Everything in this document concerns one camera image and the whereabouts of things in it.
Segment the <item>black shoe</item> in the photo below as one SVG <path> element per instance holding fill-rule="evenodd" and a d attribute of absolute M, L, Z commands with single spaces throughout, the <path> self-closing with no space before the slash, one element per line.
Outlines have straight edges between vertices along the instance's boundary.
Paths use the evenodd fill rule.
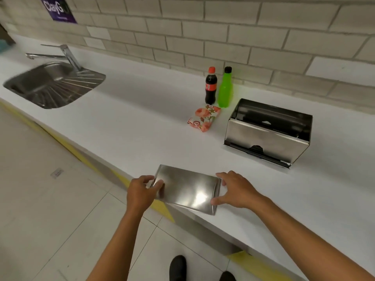
<path fill-rule="evenodd" d="M 236 281 L 236 278 L 229 271 L 224 271 L 219 281 Z"/>
<path fill-rule="evenodd" d="M 178 255 L 172 259 L 169 266 L 169 281 L 186 281 L 186 259 Z"/>

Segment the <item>backsplash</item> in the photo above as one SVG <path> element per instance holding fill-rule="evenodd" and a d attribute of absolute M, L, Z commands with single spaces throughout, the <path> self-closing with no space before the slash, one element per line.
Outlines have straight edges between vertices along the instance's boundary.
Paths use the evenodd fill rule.
<path fill-rule="evenodd" d="M 375 114 L 375 88 L 307 76 L 316 56 L 375 64 L 375 0 L 3 0 L 11 33 Z"/>

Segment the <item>sink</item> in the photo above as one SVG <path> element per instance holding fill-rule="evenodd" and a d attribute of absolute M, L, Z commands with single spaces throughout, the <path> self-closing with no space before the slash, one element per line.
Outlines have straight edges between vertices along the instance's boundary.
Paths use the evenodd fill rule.
<path fill-rule="evenodd" d="M 4 87 L 41 108 L 60 108 L 99 86 L 106 76 L 65 62 L 51 62 L 17 75 Z"/>

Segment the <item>countertop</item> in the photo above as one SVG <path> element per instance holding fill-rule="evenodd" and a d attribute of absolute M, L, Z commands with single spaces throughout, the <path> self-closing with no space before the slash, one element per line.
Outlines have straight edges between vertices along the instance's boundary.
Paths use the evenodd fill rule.
<path fill-rule="evenodd" d="M 16 37 L 0 54 L 0 82 L 50 60 L 41 41 Z M 234 98 L 201 133 L 186 121 L 204 105 L 204 78 L 72 48 L 88 69 L 106 74 L 75 102 L 46 110 L 0 86 L 0 98 L 127 174 L 155 174 L 160 164 L 214 175 L 234 170 L 298 221 L 375 275 L 375 116 L 235 85 Z M 311 146 L 290 170 L 223 146 L 228 118 L 246 98 L 313 115 Z M 305 278 L 250 211 L 219 206 L 194 212 L 247 246 Z"/>

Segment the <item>bottle label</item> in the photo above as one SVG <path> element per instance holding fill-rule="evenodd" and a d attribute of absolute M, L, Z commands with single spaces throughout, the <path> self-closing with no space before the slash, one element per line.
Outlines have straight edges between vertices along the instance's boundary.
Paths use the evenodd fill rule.
<path fill-rule="evenodd" d="M 218 84 L 206 84 L 206 91 L 214 91 Z"/>

